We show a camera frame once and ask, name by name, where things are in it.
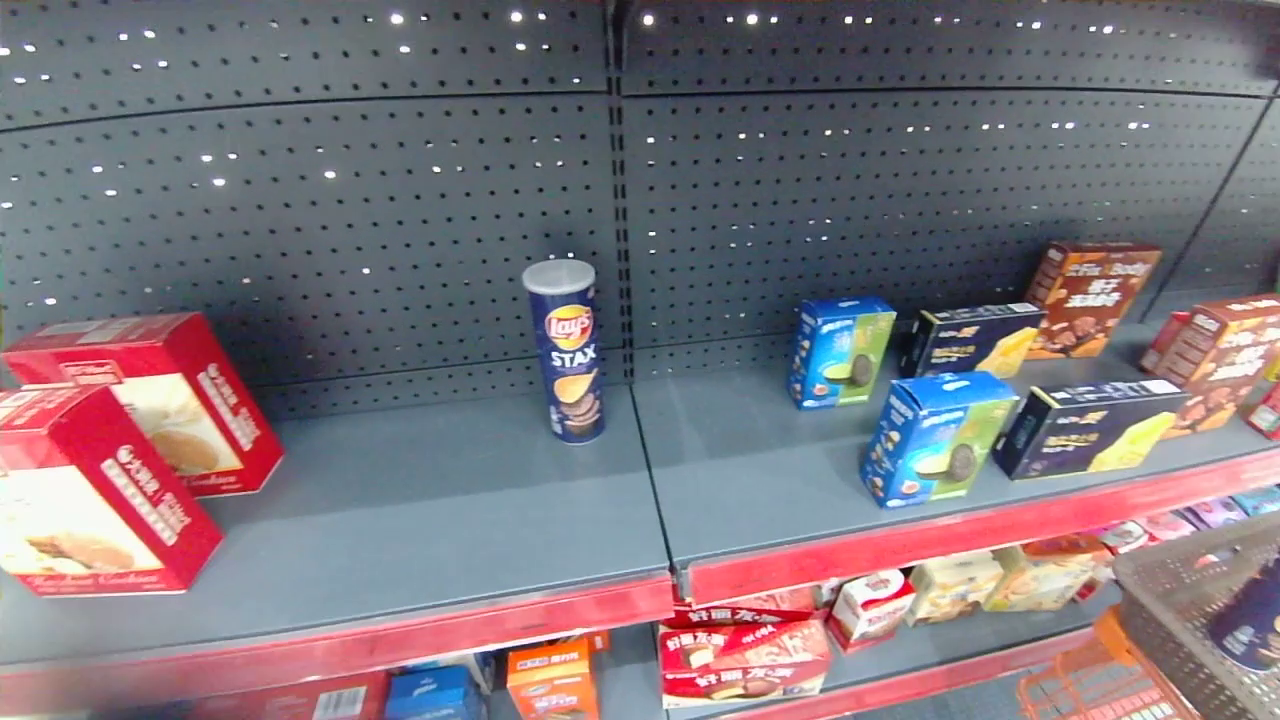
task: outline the shopping basket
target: shopping basket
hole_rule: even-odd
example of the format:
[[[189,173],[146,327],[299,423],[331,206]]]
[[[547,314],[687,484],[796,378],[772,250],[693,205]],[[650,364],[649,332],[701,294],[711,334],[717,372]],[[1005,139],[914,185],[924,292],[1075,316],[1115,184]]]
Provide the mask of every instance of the shopping basket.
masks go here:
[[[1235,665],[1204,634],[1277,548],[1272,514],[1117,557],[1124,600],[1089,643],[1023,679],[1028,717],[1280,719],[1280,673]]]

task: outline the store shelf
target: store shelf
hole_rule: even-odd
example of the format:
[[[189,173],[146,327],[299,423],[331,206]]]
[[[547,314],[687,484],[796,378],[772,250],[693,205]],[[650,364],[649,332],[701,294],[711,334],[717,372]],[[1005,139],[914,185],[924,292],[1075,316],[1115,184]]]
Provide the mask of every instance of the store shelf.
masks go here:
[[[142,705],[671,612],[635,413],[570,447],[539,396],[278,425],[259,495],[182,596],[41,600],[8,577],[0,712]]]
[[[593,660],[600,716],[604,720],[664,720],[658,652],[653,625],[632,625],[613,632],[613,647]],[[490,720],[520,720],[507,691],[489,701]]]
[[[978,612],[940,625],[904,626],[876,647],[837,652],[819,696],[667,715],[669,720],[818,720],[919,700],[1047,662],[1080,644],[1097,616],[1119,601],[1120,589],[1112,583],[1088,602],[1057,612]]]
[[[1156,328],[1098,359],[1032,361],[1032,384],[1133,379]],[[1280,451],[1242,420],[1166,441],[1134,470],[1014,483],[993,464],[964,498],[882,510],[859,459],[896,377],[856,407],[797,411],[783,368],[636,383],[672,560],[699,605],[1094,528],[1280,482]]]

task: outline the lay's stax can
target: lay's stax can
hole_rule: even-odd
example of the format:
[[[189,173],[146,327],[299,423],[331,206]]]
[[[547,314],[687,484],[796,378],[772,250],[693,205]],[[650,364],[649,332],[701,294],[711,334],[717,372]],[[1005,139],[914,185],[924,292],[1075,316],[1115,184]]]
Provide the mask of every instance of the lay's stax can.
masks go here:
[[[1249,578],[1207,629],[1222,655],[1249,670],[1280,669],[1280,557]]]
[[[604,432],[595,268],[581,260],[544,260],[521,279],[534,309],[552,432],[570,445],[591,442]]]

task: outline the gray plastic basket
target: gray plastic basket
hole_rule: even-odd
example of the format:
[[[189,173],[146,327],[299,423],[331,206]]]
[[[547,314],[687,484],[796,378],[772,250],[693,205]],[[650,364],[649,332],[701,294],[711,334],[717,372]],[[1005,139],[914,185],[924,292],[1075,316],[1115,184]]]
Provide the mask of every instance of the gray plastic basket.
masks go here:
[[[1125,591],[1121,625],[1206,720],[1280,717],[1280,673],[1236,665],[1204,634],[1208,620],[1277,548],[1280,512],[1116,559]]]

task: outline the red cookie box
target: red cookie box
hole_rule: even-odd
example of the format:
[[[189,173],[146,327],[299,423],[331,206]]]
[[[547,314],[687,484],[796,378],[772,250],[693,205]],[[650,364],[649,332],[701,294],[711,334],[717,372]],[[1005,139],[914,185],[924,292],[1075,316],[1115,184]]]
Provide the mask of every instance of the red cookie box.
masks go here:
[[[1280,439],[1280,384],[1271,388],[1253,413],[1249,413],[1248,420],[1267,439]]]
[[[186,702],[186,720],[380,720],[387,673],[361,673]]]
[[[822,623],[658,626],[662,703],[691,707],[818,694],[831,666]]]
[[[696,609],[677,597],[675,614],[663,624],[668,628],[701,628],[744,623],[796,623],[820,620],[826,614],[822,588],[808,585]]]
[[[284,456],[198,313],[50,325],[4,359],[26,384],[110,386],[197,497],[257,492]]]
[[[0,392],[0,566],[36,594],[182,592],[221,537],[105,388]]]
[[[836,647],[850,653],[893,635],[915,600],[915,588],[901,570],[884,570],[845,583],[827,618]]]

